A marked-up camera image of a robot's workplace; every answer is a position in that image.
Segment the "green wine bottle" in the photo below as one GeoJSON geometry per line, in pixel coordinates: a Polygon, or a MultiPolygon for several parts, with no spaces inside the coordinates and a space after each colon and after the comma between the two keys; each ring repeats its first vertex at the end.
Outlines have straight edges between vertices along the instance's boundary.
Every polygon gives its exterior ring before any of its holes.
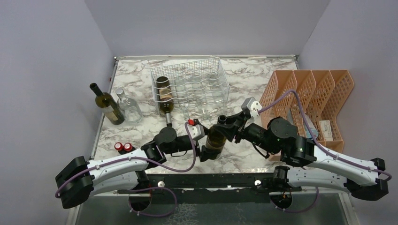
{"type": "Polygon", "coordinates": [[[172,125],[171,112],[174,110],[174,102],[172,100],[172,93],[170,88],[170,81],[165,76],[160,76],[156,79],[156,88],[158,91],[159,108],[165,115],[167,127],[172,125]]]}
{"type": "Polygon", "coordinates": [[[105,117],[114,125],[122,124],[124,116],[118,109],[113,97],[107,92],[102,92],[96,83],[91,83],[89,87],[96,95],[95,103],[102,110],[105,117]]]}
{"type": "Polygon", "coordinates": [[[210,153],[220,154],[226,143],[225,136],[215,129],[215,124],[210,127],[207,134],[205,147],[210,153]]]}

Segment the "clear glass bottle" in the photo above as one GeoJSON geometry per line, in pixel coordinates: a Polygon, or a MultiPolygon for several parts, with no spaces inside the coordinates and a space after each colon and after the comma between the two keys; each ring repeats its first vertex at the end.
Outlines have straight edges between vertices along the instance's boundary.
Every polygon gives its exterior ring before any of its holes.
{"type": "Polygon", "coordinates": [[[191,75],[191,87],[196,98],[196,105],[204,120],[211,120],[208,111],[208,101],[206,97],[206,85],[203,83],[200,73],[194,72],[191,75]]]}
{"type": "Polygon", "coordinates": [[[222,75],[220,76],[217,72],[210,74],[208,78],[214,103],[221,113],[225,114],[229,84],[226,78],[222,75]]]}
{"type": "Polygon", "coordinates": [[[189,93],[186,88],[186,83],[183,76],[177,76],[175,80],[176,95],[179,102],[179,107],[183,113],[184,120],[189,120],[190,117],[190,100],[189,93]]]}

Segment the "green wine bottle front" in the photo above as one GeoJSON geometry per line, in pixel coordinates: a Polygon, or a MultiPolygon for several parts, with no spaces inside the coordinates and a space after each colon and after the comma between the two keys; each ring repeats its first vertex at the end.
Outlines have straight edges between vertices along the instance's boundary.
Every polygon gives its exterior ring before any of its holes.
{"type": "Polygon", "coordinates": [[[170,81],[165,76],[160,76],[156,79],[156,88],[158,91],[159,108],[165,115],[167,127],[172,125],[171,112],[174,110],[174,102],[172,100],[172,93],[170,88],[170,81]]]}

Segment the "clear bottle silver cap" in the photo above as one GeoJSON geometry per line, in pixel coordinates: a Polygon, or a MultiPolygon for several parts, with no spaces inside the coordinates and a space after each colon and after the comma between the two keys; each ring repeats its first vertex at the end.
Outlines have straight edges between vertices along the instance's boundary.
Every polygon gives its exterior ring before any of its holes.
{"type": "Polygon", "coordinates": [[[122,112],[125,121],[136,124],[142,120],[143,114],[136,100],[127,95],[122,88],[115,91],[118,96],[117,106],[122,112]]]}

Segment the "green wine bottle back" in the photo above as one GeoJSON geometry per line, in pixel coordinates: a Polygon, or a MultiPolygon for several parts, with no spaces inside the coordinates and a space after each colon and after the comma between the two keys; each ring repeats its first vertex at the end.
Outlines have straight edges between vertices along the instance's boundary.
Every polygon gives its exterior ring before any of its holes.
{"type": "Polygon", "coordinates": [[[89,87],[96,95],[95,103],[102,110],[105,117],[114,125],[122,124],[124,116],[118,109],[113,97],[107,92],[102,92],[96,83],[91,83],[89,87]]]}

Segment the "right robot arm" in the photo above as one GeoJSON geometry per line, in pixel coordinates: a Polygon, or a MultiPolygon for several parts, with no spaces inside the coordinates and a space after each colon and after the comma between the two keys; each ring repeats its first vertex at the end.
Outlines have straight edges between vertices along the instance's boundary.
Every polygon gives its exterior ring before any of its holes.
{"type": "Polygon", "coordinates": [[[382,159],[355,159],[317,146],[313,140],[299,136],[298,128],[282,117],[272,119],[266,128],[246,122],[244,112],[229,117],[221,115],[215,129],[230,142],[243,139],[268,154],[281,154],[280,161],[286,165],[276,167],[271,177],[275,190],[325,187],[366,201],[377,201],[389,192],[388,182],[379,178],[385,169],[382,159]]]}

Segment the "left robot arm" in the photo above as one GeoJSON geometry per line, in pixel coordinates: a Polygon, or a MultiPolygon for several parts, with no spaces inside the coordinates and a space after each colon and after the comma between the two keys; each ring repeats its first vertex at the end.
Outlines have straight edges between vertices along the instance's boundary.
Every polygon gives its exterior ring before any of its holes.
{"type": "Polygon", "coordinates": [[[76,207],[89,197],[132,188],[143,192],[147,188],[147,179],[139,173],[154,167],[163,167],[175,172],[187,172],[187,169],[166,167],[166,155],[193,151],[193,157],[201,162],[217,159],[222,149],[212,147],[207,139],[206,145],[199,147],[197,141],[209,137],[208,129],[201,125],[187,126],[187,134],[178,136],[172,127],[164,127],[141,148],[126,150],[125,154],[103,160],[85,160],[83,156],[72,159],[55,177],[57,190],[55,197],[61,200],[65,209],[76,207]]]}

